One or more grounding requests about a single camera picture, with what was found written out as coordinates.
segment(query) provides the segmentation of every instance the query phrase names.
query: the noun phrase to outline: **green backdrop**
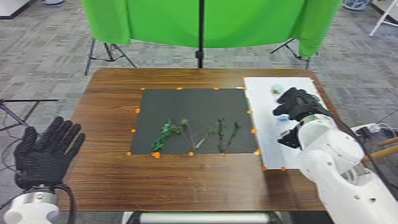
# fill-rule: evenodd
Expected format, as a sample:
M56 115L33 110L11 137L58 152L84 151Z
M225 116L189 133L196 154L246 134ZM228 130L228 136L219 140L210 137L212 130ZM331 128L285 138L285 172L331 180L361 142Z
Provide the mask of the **green backdrop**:
M207 0L207 48L301 41L313 56L328 35L342 0ZM132 39L198 47L200 0L84 0L95 38Z

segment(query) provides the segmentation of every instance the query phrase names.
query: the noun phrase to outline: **gray carpet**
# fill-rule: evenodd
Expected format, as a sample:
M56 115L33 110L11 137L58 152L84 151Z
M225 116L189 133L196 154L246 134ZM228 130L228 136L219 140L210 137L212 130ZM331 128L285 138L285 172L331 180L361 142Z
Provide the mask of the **gray carpet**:
M349 125L376 122L398 109L398 29L381 27L376 37L369 36L381 14L372 8L365 12L340 10L321 55L313 58L312 70L322 80L338 112ZM6 99L58 98L33 115L31 124L43 129L54 116L74 115L91 76L84 76L91 31L79 0L61 7L36 2L20 17L0 21L0 97ZM278 45L209 49L209 68L305 68L287 49L271 55ZM134 41L123 46L141 68L196 67L193 48ZM129 67L127 60L95 62L100 67ZM29 105L11 108L26 113ZM398 114L386 123L398 127ZM13 139L0 136L2 150ZM20 190L13 172L0 172L0 203ZM116 223L116 214L81 216L82 223Z

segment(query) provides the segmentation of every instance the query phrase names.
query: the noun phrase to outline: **black glove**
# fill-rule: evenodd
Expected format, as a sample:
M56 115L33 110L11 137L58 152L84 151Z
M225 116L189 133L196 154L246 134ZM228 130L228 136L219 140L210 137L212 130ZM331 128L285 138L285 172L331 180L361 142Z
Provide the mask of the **black glove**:
M54 119L40 140L34 127L27 128L15 151L17 185L26 190L42 184L50 187L63 184L70 163L86 141L86 134L79 135L81 130L81 124L74 125L63 117Z
M301 121L312 114L326 114L326 108L321 104L321 99L306 90L290 88L281 98L278 99L281 106L274 110L274 115L290 115L290 120Z

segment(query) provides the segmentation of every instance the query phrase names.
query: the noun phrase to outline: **wooden table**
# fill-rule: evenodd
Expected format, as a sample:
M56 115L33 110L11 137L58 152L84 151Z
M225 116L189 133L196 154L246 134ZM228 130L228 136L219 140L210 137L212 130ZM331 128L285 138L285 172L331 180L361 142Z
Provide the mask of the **wooden table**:
M74 120L88 141L68 183L79 211L310 211L324 210L313 183L299 170L267 171L255 154L129 156L141 88L228 88L244 78L312 77L306 70L102 69L93 77Z

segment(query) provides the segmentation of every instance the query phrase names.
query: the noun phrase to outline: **white paper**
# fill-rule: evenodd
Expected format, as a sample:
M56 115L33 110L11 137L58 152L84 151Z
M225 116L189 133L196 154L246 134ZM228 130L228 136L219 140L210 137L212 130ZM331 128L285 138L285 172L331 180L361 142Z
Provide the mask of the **white paper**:
M290 148L278 142L281 133L296 127L297 121L280 121L273 114L273 111L280 106L276 101L283 95L273 93L273 88L281 89L285 92L292 87L305 89L308 93L321 98L313 80L310 78L246 78L246 95L253 110L253 123L258 131L257 138L267 169L281 169L283 167L287 169L299 169L297 155L301 149Z

